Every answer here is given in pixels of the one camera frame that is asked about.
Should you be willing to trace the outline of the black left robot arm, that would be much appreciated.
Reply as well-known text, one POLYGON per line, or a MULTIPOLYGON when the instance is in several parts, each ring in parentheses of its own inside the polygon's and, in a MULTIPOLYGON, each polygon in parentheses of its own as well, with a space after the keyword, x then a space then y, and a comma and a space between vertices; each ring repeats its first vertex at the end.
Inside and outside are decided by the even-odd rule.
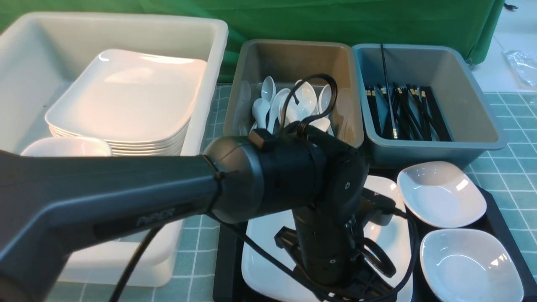
POLYGON ((355 213, 368 164, 360 151, 294 122, 219 138, 196 156, 26 157, 1 151, 1 300, 48 296, 72 253, 200 214, 231 229, 295 210, 298 269, 276 265, 319 300, 393 301, 364 258, 355 213))

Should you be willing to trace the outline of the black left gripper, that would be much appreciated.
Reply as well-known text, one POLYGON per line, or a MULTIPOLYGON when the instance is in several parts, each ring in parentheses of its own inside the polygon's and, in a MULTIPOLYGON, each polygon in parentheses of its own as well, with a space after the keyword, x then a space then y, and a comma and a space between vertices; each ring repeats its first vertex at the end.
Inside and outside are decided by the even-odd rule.
POLYGON ((383 280, 395 275, 395 265, 360 227, 282 227, 274 240, 295 263, 284 272, 320 301, 393 302, 397 297, 395 287, 383 280))

